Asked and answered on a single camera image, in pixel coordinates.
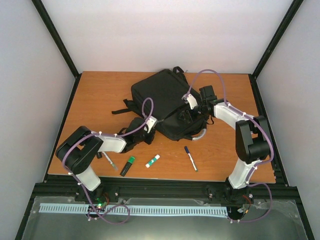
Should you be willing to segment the black student backpack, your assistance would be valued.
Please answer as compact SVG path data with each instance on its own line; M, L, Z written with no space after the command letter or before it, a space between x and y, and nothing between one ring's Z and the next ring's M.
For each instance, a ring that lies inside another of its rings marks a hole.
M148 115L151 103L143 102L146 98L153 100L152 116L157 119L155 129L172 141L187 139L196 141L204 137L207 131L208 117L192 117L191 123L178 119L181 112L191 109L182 97L190 89L185 72L179 66L172 70L163 69L152 76L131 86L131 100L124 99L125 109L115 110L113 115L134 112L142 117L144 111Z

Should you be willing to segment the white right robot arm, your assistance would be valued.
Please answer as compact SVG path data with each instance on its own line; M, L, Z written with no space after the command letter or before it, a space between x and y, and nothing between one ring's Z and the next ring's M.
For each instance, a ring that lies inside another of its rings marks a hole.
M271 162L275 151L268 122L263 116L249 115L234 107L226 98L218 98L211 85L199 89L200 100L188 90L182 100L189 105L189 115L219 119L235 130L237 162L226 179L221 194L228 202L236 201L251 186L250 179L258 166Z

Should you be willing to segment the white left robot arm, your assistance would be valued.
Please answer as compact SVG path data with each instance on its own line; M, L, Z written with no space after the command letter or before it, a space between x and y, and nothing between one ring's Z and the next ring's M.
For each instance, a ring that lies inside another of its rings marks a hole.
M103 198L104 188L100 186L101 180L91 167L93 159L101 158L102 153L106 152L127 153L141 142L150 145L157 121L153 116L147 120L136 117L128 128L115 134L94 132L86 126L80 126L56 149L55 155L62 166L86 187L86 195L96 202Z

